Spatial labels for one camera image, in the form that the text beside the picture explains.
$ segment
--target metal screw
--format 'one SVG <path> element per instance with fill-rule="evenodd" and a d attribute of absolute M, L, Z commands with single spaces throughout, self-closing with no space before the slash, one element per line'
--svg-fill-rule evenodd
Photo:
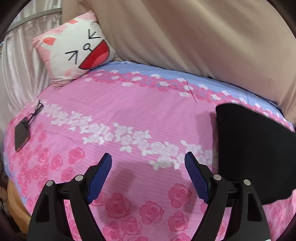
<path fill-rule="evenodd" d="M 244 180 L 244 184 L 246 184 L 247 186 L 250 186 L 251 185 L 251 182 L 248 179 L 245 179 Z"/>
<path fill-rule="evenodd" d="M 219 174 L 215 174 L 214 179 L 217 181 L 220 181 L 222 179 L 222 177 Z"/>
<path fill-rule="evenodd" d="M 50 187 L 54 182 L 52 180 L 49 180 L 46 182 L 46 186 Z"/>
<path fill-rule="evenodd" d="M 75 180 L 76 181 L 81 181 L 83 179 L 83 175 L 77 175 L 76 177 L 75 177 Z"/>

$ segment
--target red open mouth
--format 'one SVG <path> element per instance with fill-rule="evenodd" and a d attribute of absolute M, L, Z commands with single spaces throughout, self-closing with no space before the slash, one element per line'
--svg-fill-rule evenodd
<path fill-rule="evenodd" d="M 110 49 L 105 40 L 100 42 L 98 46 L 86 57 L 79 66 L 80 69 L 92 69 L 104 63 L 110 54 Z"/>

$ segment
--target eyeglasses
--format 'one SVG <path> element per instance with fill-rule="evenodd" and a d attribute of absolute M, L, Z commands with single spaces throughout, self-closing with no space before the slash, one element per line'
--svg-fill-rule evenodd
<path fill-rule="evenodd" d="M 40 103 L 40 100 L 38 100 L 38 104 L 35 107 L 35 112 L 34 113 L 30 113 L 27 118 L 26 121 L 24 122 L 26 127 L 29 127 L 33 121 L 35 120 L 36 115 L 42 111 L 44 105 L 42 103 Z"/>

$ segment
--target beige curtain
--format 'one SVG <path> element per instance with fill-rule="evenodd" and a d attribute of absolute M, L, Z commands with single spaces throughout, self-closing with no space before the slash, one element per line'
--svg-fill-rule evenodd
<path fill-rule="evenodd" d="M 9 112 L 7 101 L 8 94 L 5 88 L 4 79 L 2 75 L 2 64 L 0 64 L 0 146 L 2 146 L 3 132 L 6 128 L 6 125 L 13 118 L 12 113 Z"/>
<path fill-rule="evenodd" d="M 296 123 L 296 39 L 267 0 L 64 0 L 63 21 L 83 9 L 124 60 L 241 86 Z"/>

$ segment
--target cat face pillow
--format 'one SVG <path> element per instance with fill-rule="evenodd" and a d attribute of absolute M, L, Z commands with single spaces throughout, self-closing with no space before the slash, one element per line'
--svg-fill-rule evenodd
<path fill-rule="evenodd" d="M 33 45 L 56 88 L 112 61 L 115 56 L 91 11 L 34 38 Z"/>

